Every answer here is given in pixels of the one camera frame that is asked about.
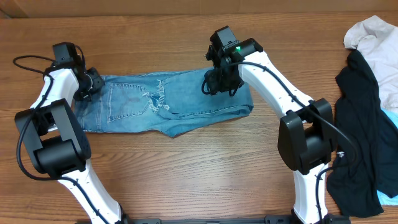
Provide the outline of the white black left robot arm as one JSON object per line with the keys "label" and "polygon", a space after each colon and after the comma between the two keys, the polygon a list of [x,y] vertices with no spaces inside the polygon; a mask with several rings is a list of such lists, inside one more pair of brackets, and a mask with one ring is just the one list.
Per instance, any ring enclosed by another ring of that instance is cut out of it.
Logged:
{"label": "white black left robot arm", "polygon": [[31,179],[66,187],[90,223],[132,223],[96,175],[89,141],[71,108],[74,101],[90,101],[104,81],[95,68],[86,67],[79,46],[61,42],[53,52],[51,65],[41,73],[44,86],[38,99],[14,118],[18,166]]}

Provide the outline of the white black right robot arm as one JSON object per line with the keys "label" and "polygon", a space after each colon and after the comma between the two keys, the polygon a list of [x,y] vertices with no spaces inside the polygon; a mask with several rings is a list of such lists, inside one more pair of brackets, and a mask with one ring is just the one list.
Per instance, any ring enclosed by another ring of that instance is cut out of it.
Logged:
{"label": "white black right robot arm", "polygon": [[336,146],[331,105],[291,84],[253,38],[241,42],[226,26],[216,30],[210,42],[205,57],[214,69],[205,73],[203,94],[234,96],[244,84],[260,94],[279,119],[278,152],[294,175],[291,220],[326,223],[325,175]]}

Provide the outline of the light blue denim jeans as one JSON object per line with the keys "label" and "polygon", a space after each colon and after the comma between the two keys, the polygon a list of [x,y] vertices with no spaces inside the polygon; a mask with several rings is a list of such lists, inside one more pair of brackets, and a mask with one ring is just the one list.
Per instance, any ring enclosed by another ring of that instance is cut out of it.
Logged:
{"label": "light blue denim jeans", "polygon": [[196,128],[249,115],[253,100],[247,84],[234,96],[205,95],[206,69],[141,75],[104,75],[91,101],[77,101],[80,126],[94,133],[159,131],[175,137]]}

